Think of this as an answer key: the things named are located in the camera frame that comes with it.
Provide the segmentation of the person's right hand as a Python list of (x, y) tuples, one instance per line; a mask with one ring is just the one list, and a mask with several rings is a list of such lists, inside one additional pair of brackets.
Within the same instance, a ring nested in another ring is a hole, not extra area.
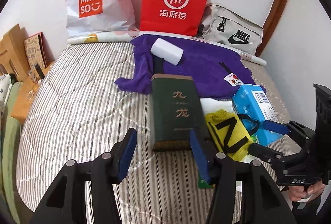
[(299, 202), (307, 196), (311, 197), (310, 201), (314, 200), (323, 193), (325, 187), (326, 185), (324, 185), (321, 180), (319, 180), (314, 185), (309, 186), (307, 189), (305, 189), (304, 186), (289, 187), (289, 200), (291, 200), (292, 202)]

